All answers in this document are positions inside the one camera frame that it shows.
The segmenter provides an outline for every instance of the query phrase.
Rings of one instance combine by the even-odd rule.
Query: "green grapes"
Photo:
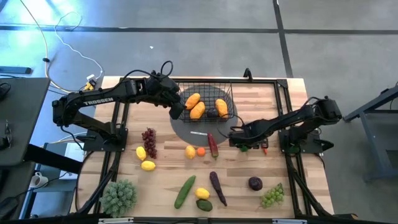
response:
[[[263,196],[261,196],[261,206],[263,208],[269,208],[275,202],[281,203],[284,201],[284,195],[282,183],[279,183],[276,187],[268,190]]]

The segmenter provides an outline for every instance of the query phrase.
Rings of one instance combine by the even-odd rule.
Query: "red pepper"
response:
[[[213,135],[210,133],[207,133],[207,141],[209,143],[210,151],[211,151],[211,156],[213,156],[214,159],[217,159],[218,157],[218,148],[217,148],[217,143],[213,138]]]

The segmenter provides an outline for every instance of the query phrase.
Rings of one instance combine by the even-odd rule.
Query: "table leg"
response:
[[[81,167],[81,162],[79,161],[58,155],[31,144],[27,147],[24,159],[25,161],[33,161],[42,165],[72,172],[74,174],[78,174]]]

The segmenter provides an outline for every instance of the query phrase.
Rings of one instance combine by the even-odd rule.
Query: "desk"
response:
[[[102,87],[115,86],[119,79],[120,77],[105,77]],[[307,99],[304,81],[298,78],[288,79],[288,84],[293,110],[299,109]],[[244,121],[271,119],[278,115],[274,87],[270,84],[233,84],[233,97],[238,115]],[[113,103],[98,105],[95,118],[102,122],[111,121],[113,106]],[[286,113],[284,99],[282,106]],[[137,185],[138,194],[137,205],[126,214],[127,217],[294,217],[285,158],[280,153],[277,133],[269,137],[266,156],[261,150],[240,152],[237,148],[229,147],[228,141],[225,141],[218,145],[220,155],[216,161],[211,157],[209,148],[206,149],[205,157],[189,160],[185,158],[184,153],[187,143],[175,135],[170,125],[169,109],[156,108],[148,103],[131,105],[126,127],[129,129],[129,136],[126,150],[120,160],[118,180],[129,179]],[[136,147],[143,145],[141,133],[146,127],[154,128],[157,135],[158,154],[154,160],[157,167],[153,172],[146,172],[140,168],[141,161],[135,153]],[[98,185],[103,157],[103,152],[94,152],[83,167],[78,186],[79,207]],[[325,210],[333,213],[322,162],[314,155],[303,154],[303,164],[309,189]],[[211,186],[209,180],[211,171],[216,171],[220,178],[227,207],[220,202]],[[183,206],[177,210],[174,208],[175,198],[183,183],[191,175],[197,176],[195,184]],[[264,188],[261,191],[248,189],[248,178],[252,176],[262,179]],[[286,192],[283,204],[267,209],[259,208],[260,195],[279,182],[284,185]],[[209,200],[213,204],[211,212],[203,212],[197,208],[194,190],[198,187],[210,191]],[[302,193],[299,187],[297,189],[300,208],[304,211]]]

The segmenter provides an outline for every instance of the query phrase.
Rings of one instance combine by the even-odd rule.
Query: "grape bunch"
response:
[[[273,189],[268,190],[264,196],[261,197],[261,206],[263,208],[271,207],[275,202],[281,203],[284,201],[284,189],[279,183]]]
[[[156,132],[155,129],[153,128],[147,128],[147,131],[142,133],[142,140],[144,140],[144,149],[147,152],[147,154],[153,158],[156,159],[156,152],[157,150],[155,149],[156,147]]]

